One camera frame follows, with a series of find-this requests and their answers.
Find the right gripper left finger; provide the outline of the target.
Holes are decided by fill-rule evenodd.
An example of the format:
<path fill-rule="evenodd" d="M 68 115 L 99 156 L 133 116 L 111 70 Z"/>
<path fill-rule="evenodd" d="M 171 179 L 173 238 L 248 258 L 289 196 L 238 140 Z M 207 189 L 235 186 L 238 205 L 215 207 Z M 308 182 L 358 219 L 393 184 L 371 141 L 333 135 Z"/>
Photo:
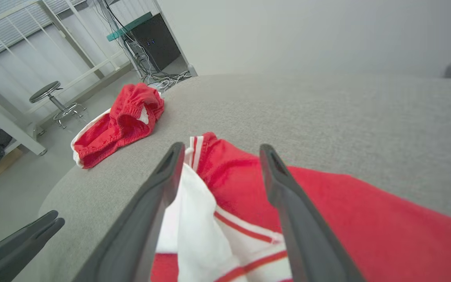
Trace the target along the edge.
<path fill-rule="evenodd" d="M 73 282 L 150 282 L 165 209 L 177 196 L 185 148 L 182 142 L 170 146 Z"/>

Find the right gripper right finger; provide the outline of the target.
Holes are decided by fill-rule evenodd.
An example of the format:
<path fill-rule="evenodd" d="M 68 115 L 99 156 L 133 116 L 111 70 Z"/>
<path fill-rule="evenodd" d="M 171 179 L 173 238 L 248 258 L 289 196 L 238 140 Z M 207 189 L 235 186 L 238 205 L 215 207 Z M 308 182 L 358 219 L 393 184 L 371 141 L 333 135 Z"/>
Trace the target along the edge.
<path fill-rule="evenodd" d="M 268 201 L 277 209 L 294 282 L 366 282 L 273 146 L 260 146 Z"/>

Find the red and white striped shirt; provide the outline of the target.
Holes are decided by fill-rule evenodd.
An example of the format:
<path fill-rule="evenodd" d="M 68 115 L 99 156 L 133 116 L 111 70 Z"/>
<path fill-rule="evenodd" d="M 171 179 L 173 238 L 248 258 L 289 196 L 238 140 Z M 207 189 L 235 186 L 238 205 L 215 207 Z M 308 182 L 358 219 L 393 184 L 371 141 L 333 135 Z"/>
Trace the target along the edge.
<path fill-rule="evenodd" d="M 349 175 L 289 167 L 367 282 L 451 282 L 451 217 Z M 152 282 L 293 282 L 258 156 L 192 136 Z"/>

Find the red shorts with white trim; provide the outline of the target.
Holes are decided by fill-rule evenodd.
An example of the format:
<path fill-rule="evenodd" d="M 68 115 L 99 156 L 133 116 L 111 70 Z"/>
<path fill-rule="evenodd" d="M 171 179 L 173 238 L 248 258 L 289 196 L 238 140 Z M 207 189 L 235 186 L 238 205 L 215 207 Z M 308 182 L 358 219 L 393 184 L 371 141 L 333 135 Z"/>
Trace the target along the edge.
<path fill-rule="evenodd" d="M 73 138 L 73 160 L 79 168 L 95 167 L 118 149 L 150 136 L 163 113 L 157 89 L 144 83 L 123 86 L 113 105 Z"/>

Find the wooden board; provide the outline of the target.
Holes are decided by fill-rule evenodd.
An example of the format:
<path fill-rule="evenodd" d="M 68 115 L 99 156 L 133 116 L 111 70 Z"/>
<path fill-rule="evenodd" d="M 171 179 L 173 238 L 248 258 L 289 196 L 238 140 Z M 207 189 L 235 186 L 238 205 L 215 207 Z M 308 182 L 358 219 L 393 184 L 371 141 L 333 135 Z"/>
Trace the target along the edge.
<path fill-rule="evenodd" d="M 19 148 L 15 148 L 5 155 L 0 161 L 0 175 L 20 159 L 22 155 L 23 152 Z"/>

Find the round stool with chrome base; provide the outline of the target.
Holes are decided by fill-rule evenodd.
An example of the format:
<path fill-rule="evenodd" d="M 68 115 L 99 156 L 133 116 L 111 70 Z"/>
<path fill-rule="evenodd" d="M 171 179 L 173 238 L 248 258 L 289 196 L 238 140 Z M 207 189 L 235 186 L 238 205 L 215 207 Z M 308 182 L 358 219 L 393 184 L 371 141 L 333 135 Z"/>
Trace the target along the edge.
<path fill-rule="evenodd" d="M 36 91 L 30 98 L 29 102 L 31 104 L 37 103 L 45 98 L 47 98 L 50 102 L 52 102 L 58 109 L 58 113 L 55 114 L 52 118 L 52 120 L 62 129 L 65 129 L 67 126 L 64 125 L 63 119 L 68 116 L 75 116 L 77 118 L 83 118 L 82 112 L 85 111 L 87 108 L 84 107 L 82 104 L 73 102 L 70 104 L 63 104 L 61 103 L 57 97 L 54 95 L 54 92 L 58 90 L 63 90 L 61 88 L 61 82 L 55 81 L 52 82 L 45 87 L 41 88 L 40 90 Z"/>

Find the black computer tower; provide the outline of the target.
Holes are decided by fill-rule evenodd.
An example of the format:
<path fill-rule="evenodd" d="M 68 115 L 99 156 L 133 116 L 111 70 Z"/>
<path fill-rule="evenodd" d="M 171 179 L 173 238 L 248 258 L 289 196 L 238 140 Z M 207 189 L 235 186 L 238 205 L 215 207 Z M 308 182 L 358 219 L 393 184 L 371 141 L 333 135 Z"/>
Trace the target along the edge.
<path fill-rule="evenodd" d="M 130 35 L 143 47 L 152 66 L 161 71 L 175 61 L 181 52 L 161 14 L 148 12 L 135 20 Z"/>

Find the teal shelf board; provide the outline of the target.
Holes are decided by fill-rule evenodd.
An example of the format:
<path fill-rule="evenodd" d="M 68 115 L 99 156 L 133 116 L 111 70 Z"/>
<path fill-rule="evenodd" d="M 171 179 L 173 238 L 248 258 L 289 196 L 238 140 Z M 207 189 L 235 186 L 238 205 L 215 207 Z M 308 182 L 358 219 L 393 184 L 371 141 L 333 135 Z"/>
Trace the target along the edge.
<path fill-rule="evenodd" d="M 148 21 L 152 17 L 153 17 L 152 13 L 148 12 L 148 13 L 144 14 L 143 16 L 140 16 L 139 18 L 135 19 L 134 21 L 128 23 L 127 25 L 124 25 L 124 26 L 120 27 L 119 29 L 113 31 L 111 34 L 108 34 L 106 36 L 106 39 L 109 42 L 114 41 L 114 40 L 118 39 L 119 37 L 122 37 L 122 36 L 128 34 L 129 32 L 131 32 L 131 30 L 133 30 L 137 26 L 141 25 L 142 23 Z"/>

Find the white metal table frame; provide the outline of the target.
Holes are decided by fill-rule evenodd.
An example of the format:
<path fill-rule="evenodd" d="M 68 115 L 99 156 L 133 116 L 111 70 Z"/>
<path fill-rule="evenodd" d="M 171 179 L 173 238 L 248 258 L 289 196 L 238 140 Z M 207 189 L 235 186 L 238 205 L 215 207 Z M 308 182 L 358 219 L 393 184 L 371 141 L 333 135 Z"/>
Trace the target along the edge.
<path fill-rule="evenodd" d="M 39 154 L 36 141 L 42 123 L 52 120 L 57 107 L 47 98 L 31 104 L 29 98 L 51 82 L 61 82 L 56 98 L 65 104 L 79 102 L 100 86 L 126 73 L 128 59 L 108 42 L 107 25 L 95 0 L 77 6 L 70 15 L 12 46 L 14 56 L 0 53 L 0 127 Z"/>

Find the grey partition end post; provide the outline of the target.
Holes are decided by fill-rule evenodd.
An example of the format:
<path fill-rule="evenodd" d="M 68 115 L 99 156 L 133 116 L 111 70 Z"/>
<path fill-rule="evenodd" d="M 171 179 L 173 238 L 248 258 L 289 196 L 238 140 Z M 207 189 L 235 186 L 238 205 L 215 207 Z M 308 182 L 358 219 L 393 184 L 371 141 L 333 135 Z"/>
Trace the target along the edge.
<path fill-rule="evenodd" d="M 188 71 L 190 72 L 190 75 L 191 75 L 192 77 L 197 77 L 197 76 L 198 76 L 198 73 L 197 73 L 197 71 L 195 70 L 195 67 L 193 66 L 193 64 L 191 64 L 191 63 L 188 61 L 188 59 L 187 59 L 187 57 L 186 57 L 186 54 L 183 52 L 183 49 L 182 49 L 182 47 L 181 47 L 181 45 L 180 45 L 180 43 L 179 43 L 179 41 L 178 41 L 178 39 L 177 39 L 177 36 L 175 35 L 175 32 L 174 32 L 173 28 L 172 28 L 172 25 L 171 25 L 171 22 L 170 22 L 170 18 L 168 18 L 168 16 L 166 15 L 165 11 L 164 11 L 163 8 L 161 7 L 161 1 L 162 1 L 162 0 L 153 0 L 155 7 L 156 7 L 157 10 L 159 11 L 159 14 L 161 14 L 161 16 L 162 16 L 162 18 L 163 18 L 163 21 L 164 21 L 165 24 L 167 25 L 168 30 L 169 30 L 169 32 L 170 32 L 170 34 L 171 34 L 173 40 L 175 41 L 175 43 L 176 43 L 176 45 L 177 45 L 177 48 L 179 49 L 180 54 L 182 55 L 182 57 L 183 57 L 183 59 L 184 59 L 184 62 L 186 63 L 186 66 L 187 66 L 187 68 L 188 68 Z"/>

